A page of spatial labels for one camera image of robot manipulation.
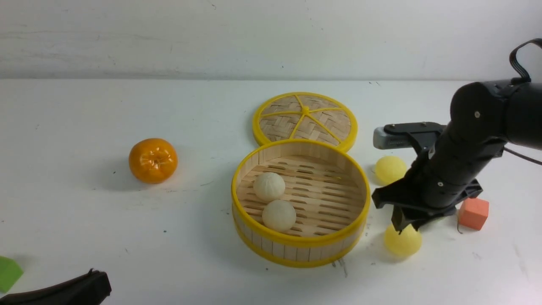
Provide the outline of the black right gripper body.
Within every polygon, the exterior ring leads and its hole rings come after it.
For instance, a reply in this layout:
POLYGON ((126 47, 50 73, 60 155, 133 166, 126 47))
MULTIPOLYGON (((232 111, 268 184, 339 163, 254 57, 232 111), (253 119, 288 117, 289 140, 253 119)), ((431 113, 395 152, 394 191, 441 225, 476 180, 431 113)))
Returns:
POLYGON ((451 206, 505 145, 499 137, 445 128, 432 147, 432 156, 419 155, 407 172, 402 184, 405 201, 399 206, 419 211, 451 206))

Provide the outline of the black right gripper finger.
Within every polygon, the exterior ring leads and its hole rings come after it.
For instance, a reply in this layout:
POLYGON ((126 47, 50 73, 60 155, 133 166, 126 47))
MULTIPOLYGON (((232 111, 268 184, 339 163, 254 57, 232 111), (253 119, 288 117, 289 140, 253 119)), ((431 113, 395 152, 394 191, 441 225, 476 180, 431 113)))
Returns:
POLYGON ((410 185, 405 180, 398 180, 377 189, 371 195, 374 206, 377 209, 385 205, 408 207, 414 202, 410 185))
POLYGON ((408 226, 412 226, 415 230, 419 230, 422 226, 443 217, 453 216, 457 209, 455 206, 446 207, 444 209, 430 209, 420 207, 401 207, 394 206, 391 216, 391 222, 397 232, 402 232, 408 226))

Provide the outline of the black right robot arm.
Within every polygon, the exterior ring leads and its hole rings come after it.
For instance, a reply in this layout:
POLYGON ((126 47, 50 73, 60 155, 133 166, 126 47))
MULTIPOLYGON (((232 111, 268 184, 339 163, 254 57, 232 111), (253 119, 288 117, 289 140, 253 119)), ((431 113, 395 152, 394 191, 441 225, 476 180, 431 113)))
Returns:
POLYGON ((393 206, 396 231, 456 212, 483 189, 476 176, 507 143, 541 149, 541 85, 529 81, 474 82, 453 95, 447 125, 387 124, 374 130, 381 150, 412 147, 417 157, 405 176, 375 189, 374 206, 393 206))

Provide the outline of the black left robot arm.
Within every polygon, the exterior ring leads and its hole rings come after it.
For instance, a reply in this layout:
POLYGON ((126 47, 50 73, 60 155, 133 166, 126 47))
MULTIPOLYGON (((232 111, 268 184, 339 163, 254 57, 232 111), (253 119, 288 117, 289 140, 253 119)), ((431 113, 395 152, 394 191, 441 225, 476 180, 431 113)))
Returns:
POLYGON ((8 294, 2 305, 100 305, 112 291, 106 272, 91 269, 86 274, 44 289, 8 294))

